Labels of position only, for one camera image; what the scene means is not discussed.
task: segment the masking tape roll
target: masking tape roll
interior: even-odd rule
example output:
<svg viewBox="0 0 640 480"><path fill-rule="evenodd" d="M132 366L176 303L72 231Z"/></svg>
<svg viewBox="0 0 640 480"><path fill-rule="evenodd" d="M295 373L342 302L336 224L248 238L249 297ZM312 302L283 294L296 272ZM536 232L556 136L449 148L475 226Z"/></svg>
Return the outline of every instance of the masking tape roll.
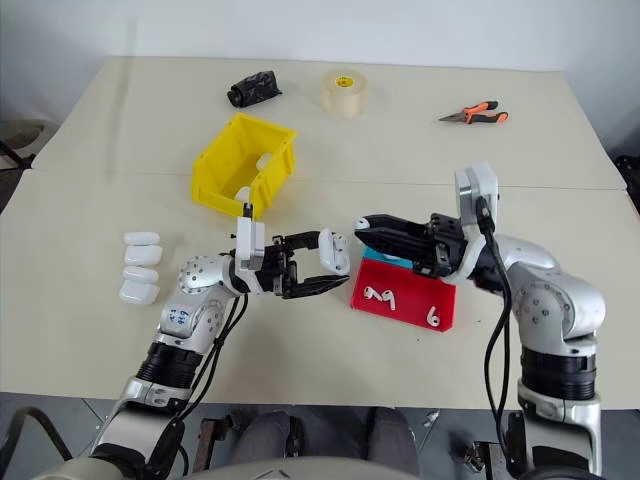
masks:
<svg viewBox="0 0 640 480"><path fill-rule="evenodd" d="M355 70L332 70L322 79L325 110L340 117L355 117L364 109L367 79Z"/></svg>

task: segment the table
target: table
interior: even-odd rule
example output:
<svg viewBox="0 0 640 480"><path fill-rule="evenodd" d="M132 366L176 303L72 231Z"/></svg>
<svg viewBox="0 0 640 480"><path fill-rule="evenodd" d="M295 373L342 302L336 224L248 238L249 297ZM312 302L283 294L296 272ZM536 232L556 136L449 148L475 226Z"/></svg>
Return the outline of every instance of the table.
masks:
<svg viewBox="0 0 640 480"><path fill-rule="evenodd" d="M234 219L193 204L189 192L190 178L182 175L25 173L0 217L1 390L119 395L143 360L180 265L233 246ZM626 194L503 187L500 204L500 233L544 245L565 270L604 293L597 380L603 407L638 408L640 385L620 381L640 338L640 220ZM290 180L263 220L268 235L325 225L349 233L363 214L425 221L432 211L453 215L455 208L449 185ZM165 248L160 297L150 307L126 305L118 299L121 237L147 229L160 233ZM355 272L355 242L350 255ZM300 256L301 276L316 273L314 262L311 253ZM350 310L352 285L291 301L251 297L205 400L487 407L482 358L500 312L497 297L462 285L455 326L439 334ZM509 407L516 406L517 329L512 341Z"/></svg>
<svg viewBox="0 0 640 480"><path fill-rule="evenodd" d="M362 116L337 119L320 89L336 66L112 58L34 168L190 175L237 111L229 86L274 70L284 94L243 111L299 132L298 180L451 185L454 170L487 160L502 186L624 188L561 73L345 65L367 77L369 103ZM503 125L437 121L494 99L510 113Z"/></svg>

